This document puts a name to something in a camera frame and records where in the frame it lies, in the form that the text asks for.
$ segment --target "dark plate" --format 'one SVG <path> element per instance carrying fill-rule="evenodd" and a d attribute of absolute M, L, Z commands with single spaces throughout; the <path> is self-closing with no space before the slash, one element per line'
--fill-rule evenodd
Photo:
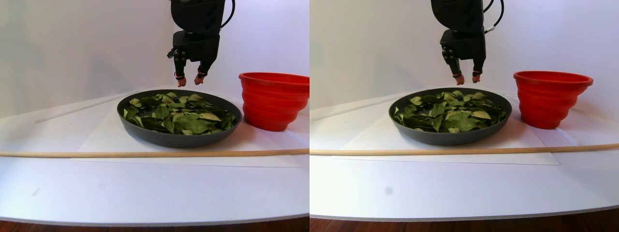
<path fill-rule="evenodd" d="M 198 94 L 200 95 L 200 97 L 203 97 L 205 100 L 212 103 L 213 105 L 219 106 L 225 110 L 229 110 L 232 114 L 234 114 L 234 116 L 236 116 L 236 118 L 238 119 L 238 122 L 230 129 L 227 129 L 222 132 L 217 132 L 214 134 L 179 135 L 179 134 L 165 134 L 161 132 L 150 131 L 150 130 L 141 128 L 139 126 L 133 125 L 131 122 L 127 121 L 123 117 L 123 114 L 124 114 L 123 110 L 131 105 L 129 103 L 129 100 L 133 98 L 140 98 L 140 97 L 151 97 L 159 93 L 166 94 L 170 92 L 173 92 L 177 94 L 178 96 L 190 96 L 194 93 Z M 206 146 L 206 145 L 218 142 L 222 139 L 225 139 L 230 134 L 232 134 L 232 132 L 239 125 L 239 123 L 243 120 L 241 110 L 239 110 L 238 107 L 236 107 L 234 104 L 230 103 L 229 101 L 223 98 L 217 97 L 217 96 L 210 95 L 210 94 L 194 92 L 194 91 L 189 91 L 189 90 L 151 90 L 151 91 L 136 93 L 121 100 L 120 103 L 118 103 L 116 110 L 127 132 L 134 134 L 140 137 L 141 139 L 144 139 L 153 144 L 157 144 L 157 145 L 161 145 L 165 147 L 202 147 L 202 146 Z"/>
<path fill-rule="evenodd" d="M 492 102 L 500 105 L 506 111 L 507 117 L 504 120 L 492 126 L 489 126 L 483 129 L 478 129 L 476 131 L 467 131 L 467 132 L 459 132 L 459 133 L 438 133 L 438 132 L 417 131 L 415 129 L 405 127 L 399 124 L 393 119 L 393 117 L 391 117 L 394 114 L 396 107 L 398 107 L 399 109 L 404 109 L 408 104 L 410 104 L 410 99 L 413 97 L 424 96 L 424 95 L 435 95 L 435 94 L 439 94 L 442 92 L 453 92 L 456 90 L 460 90 L 463 94 L 474 94 L 475 92 L 482 92 L 483 94 L 488 96 L 488 99 L 490 99 Z M 477 90 L 474 88 L 436 88 L 432 90 L 424 90 L 421 92 L 413 93 L 413 94 L 407 95 L 406 97 L 400 98 L 399 100 L 394 102 L 391 105 L 391 107 L 389 107 L 389 117 L 391 118 L 391 121 L 396 125 L 397 129 L 400 130 L 400 133 L 410 137 L 411 139 L 417 140 L 419 142 L 423 142 L 424 144 L 432 144 L 432 145 L 461 145 L 461 144 L 469 144 L 472 142 L 477 142 L 479 140 L 485 139 L 491 136 L 492 134 L 498 132 L 501 128 L 503 128 L 503 126 L 505 126 L 505 123 L 507 123 L 507 120 L 509 119 L 509 116 L 511 115 L 511 110 L 512 110 L 511 104 L 509 103 L 507 99 L 492 92 L 488 92 L 485 90 Z"/>

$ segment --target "white wall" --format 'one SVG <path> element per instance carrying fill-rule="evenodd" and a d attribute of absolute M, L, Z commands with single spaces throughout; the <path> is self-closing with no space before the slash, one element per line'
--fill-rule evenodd
<path fill-rule="evenodd" d="M 243 72 L 310 75 L 310 0 L 240 0 L 230 23 L 220 32 L 217 60 L 201 88 L 241 97 Z M 225 21 L 231 1 L 226 1 Z M 175 31 L 181 30 L 175 25 Z M 185 67 L 194 85 L 199 62 Z M 177 83 L 170 77 L 170 82 Z"/>
<path fill-rule="evenodd" d="M 463 87 L 515 93 L 516 71 L 575 72 L 594 79 L 575 108 L 618 121 L 613 116 L 619 114 L 619 2 L 505 3 L 503 20 L 486 37 L 482 81 L 472 84 L 472 61 L 464 61 Z M 500 2 L 495 1 L 485 25 L 493 24 L 499 12 Z M 440 56 L 444 30 L 430 1 L 312 0 L 311 107 L 454 85 Z"/>
<path fill-rule="evenodd" d="M 0 0 L 0 118 L 167 83 L 169 1 Z"/>

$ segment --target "white paper sheet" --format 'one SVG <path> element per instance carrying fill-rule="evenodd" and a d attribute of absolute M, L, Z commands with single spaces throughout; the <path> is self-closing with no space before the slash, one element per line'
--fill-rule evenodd
<path fill-rule="evenodd" d="M 206 147 L 170 148 L 146 142 L 123 127 L 115 109 L 84 142 L 79 152 L 252 151 L 307 148 L 285 132 L 255 128 L 244 121 L 224 140 Z M 290 155 L 272 157 L 182 157 L 182 158 L 73 158 L 74 161 L 153 163 L 205 166 L 301 167 Z"/>
<path fill-rule="evenodd" d="M 493 136 L 472 144 L 436 146 L 423 144 L 400 134 L 388 115 L 381 117 L 342 150 L 405 150 L 450 148 L 522 148 L 544 147 L 542 141 L 519 117 L 511 116 L 504 128 Z M 420 156 L 333 156 L 351 160 L 424 161 L 445 163 L 509 163 L 526 165 L 560 165 L 551 153 L 480 154 L 480 155 L 420 155 Z"/>
<path fill-rule="evenodd" d="M 576 145 L 619 143 L 619 123 L 571 110 L 559 128 L 576 141 Z"/>

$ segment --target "red bowl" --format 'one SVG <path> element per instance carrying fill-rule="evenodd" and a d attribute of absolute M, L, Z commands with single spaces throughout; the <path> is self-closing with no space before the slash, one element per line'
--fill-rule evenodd
<path fill-rule="evenodd" d="M 272 72 L 240 74 L 245 121 L 267 131 L 284 131 L 310 98 L 310 78 Z"/>
<path fill-rule="evenodd" d="M 541 129 L 554 129 L 568 116 L 578 95 L 593 84 L 579 74 L 552 71 L 514 73 L 522 120 Z"/>

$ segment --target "wooden stick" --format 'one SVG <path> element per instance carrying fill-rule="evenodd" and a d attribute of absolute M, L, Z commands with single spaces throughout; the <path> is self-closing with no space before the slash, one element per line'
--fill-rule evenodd
<path fill-rule="evenodd" d="M 619 149 L 619 144 L 603 144 L 572 147 L 527 147 L 527 148 L 473 148 L 473 149 L 428 149 L 428 150 L 314 150 L 311 155 L 476 155 L 538 152 L 593 152 Z"/>
<path fill-rule="evenodd" d="M 153 157 L 266 157 L 271 155 L 304 155 L 308 148 L 233 152 L 0 152 L 0 157 L 38 158 L 153 158 Z"/>

